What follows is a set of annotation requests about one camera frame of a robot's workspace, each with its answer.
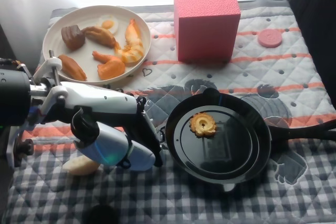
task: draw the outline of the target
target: egg yolk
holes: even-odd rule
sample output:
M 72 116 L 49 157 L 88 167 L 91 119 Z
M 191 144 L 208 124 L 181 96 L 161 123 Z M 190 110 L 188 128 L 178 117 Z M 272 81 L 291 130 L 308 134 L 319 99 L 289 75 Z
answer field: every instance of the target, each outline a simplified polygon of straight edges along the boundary
M 113 21 L 111 20 L 105 20 L 102 24 L 101 27 L 104 29 L 110 29 L 114 25 Z

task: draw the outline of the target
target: black curtain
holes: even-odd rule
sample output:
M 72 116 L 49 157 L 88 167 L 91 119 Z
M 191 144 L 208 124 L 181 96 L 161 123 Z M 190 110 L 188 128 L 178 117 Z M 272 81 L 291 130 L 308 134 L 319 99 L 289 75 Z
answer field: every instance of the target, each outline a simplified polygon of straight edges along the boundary
M 336 107 L 336 0 L 288 0 Z

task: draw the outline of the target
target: frying pan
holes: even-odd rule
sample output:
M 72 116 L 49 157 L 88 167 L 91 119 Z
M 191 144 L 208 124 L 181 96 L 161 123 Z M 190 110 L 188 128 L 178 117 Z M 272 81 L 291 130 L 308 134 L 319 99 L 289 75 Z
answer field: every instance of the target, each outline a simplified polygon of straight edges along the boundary
M 190 118 L 200 112 L 214 118 L 214 136 L 197 137 L 191 131 Z M 268 126 L 247 102 L 208 88 L 175 107 L 164 135 L 167 149 L 181 168 L 231 190 L 236 183 L 254 178 L 265 168 L 271 143 L 294 138 L 336 141 L 336 131 L 329 131 L 335 127 L 336 120 L 297 129 Z

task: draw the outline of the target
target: plate rim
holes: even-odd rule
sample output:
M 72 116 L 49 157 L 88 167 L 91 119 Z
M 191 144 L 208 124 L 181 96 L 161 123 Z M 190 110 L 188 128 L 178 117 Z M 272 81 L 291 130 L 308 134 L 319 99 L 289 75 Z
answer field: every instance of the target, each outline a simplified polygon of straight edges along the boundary
M 63 17 L 61 17 L 59 20 L 57 20 L 55 23 L 53 23 L 52 26 L 51 26 L 50 28 L 48 28 L 48 30 L 47 30 L 47 32 L 46 32 L 44 38 L 43 38 L 43 43 L 42 43 L 42 54 L 43 54 L 44 59 L 46 60 L 46 59 L 49 58 L 49 55 L 45 55 L 45 47 L 46 47 L 46 45 L 45 45 L 46 42 L 45 42 L 45 41 L 46 41 L 46 38 L 47 38 L 47 36 L 49 35 L 49 33 L 51 33 L 51 32 L 50 32 L 51 29 L 52 29 L 52 28 L 53 28 L 53 27 L 54 27 L 60 20 L 64 19 L 66 16 L 68 16 L 68 15 L 74 13 L 74 12 L 78 12 L 79 10 L 83 10 L 83 9 L 91 9 L 91 8 L 104 8 L 104 7 L 105 7 L 105 8 L 106 8 L 106 7 L 107 7 L 107 8 L 110 8 L 110 7 L 112 7 L 112 8 L 118 8 L 118 9 L 125 10 L 126 12 L 131 12 L 131 13 L 133 13 L 135 16 L 137 16 L 139 19 L 141 19 L 141 20 L 146 24 L 146 28 L 147 28 L 148 33 L 149 33 L 149 35 L 150 35 L 149 46 L 148 46 L 148 49 L 146 50 L 144 56 L 143 56 L 143 57 L 141 58 L 141 60 L 138 62 L 138 64 L 135 65 L 131 70 L 129 70 L 129 71 L 127 72 L 128 75 L 134 73 L 134 72 L 135 72 L 135 71 L 142 65 L 142 63 L 145 61 L 145 59 L 146 59 L 146 57 L 147 57 L 147 55 L 148 55 L 148 53 L 149 53 L 149 50 L 150 50 L 150 48 L 151 48 L 151 46 L 152 46 L 151 30 L 150 30 L 150 28 L 149 28 L 147 22 L 146 22 L 140 15 L 138 15 L 138 14 L 135 13 L 135 12 L 133 12 L 132 10 L 127 9 L 126 7 L 121 7 L 121 6 L 114 6 L 114 5 L 91 5 L 91 6 L 86 6 L 86 7 L 78 8 L 78 9 L 76 9 L 76 10 L 72 10 L 72 11 L 70 11 L 69 13 L 67 13 L 66 15 L 64 15 Z M 120 80 L 122 80 L 122 79 L 124 79 L 124 78 L 126 78 L 126 77 L 128 76 L 128 75 L 127 75 L 127 76 L 125 76 L 125 77 L 121 77 L 121 76 L 122 76 L 122 75 L 121 75 L 121 76 L 117 76 L 117 77 L 114 77 L 114 78 L 111 78 L 111 79 L 108 79 L 108 80 L 100 80 L 100 81 L 78 81 L 78 80 L 72 79 L 72 78 L 70 78 L 70 77 L 67 77 L 66 75 L 60 73 L 59 71 L 58 71 L 58 75 L 59 75 L 60 77 L 62 77 L 63 79 L 67 80 L 67 81 L 77 82 L 77 83 L 83 83 L 83 84 L 89 84 L 89 85 L 96 85 L 96 86 L 101 86 L 101 85 L 104 85 L 104 84 L 110 84 L 110 83 L 113 83 L 113 82 L 116 82 L 116 81 L 120 81 Z

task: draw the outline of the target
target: egg white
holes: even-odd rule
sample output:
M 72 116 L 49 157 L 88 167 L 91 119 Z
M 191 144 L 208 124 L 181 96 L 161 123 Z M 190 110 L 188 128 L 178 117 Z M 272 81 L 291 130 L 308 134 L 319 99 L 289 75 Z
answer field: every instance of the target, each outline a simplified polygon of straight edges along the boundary
M 113 15 L 103 15 L 98 18 L 97 26 L 100 26 L 103 24 L 104 21 L 111 20 L 113 21 L 113 26 L 108 29 L 112 34 L 115 34 L 118 31 L 118 20 Z

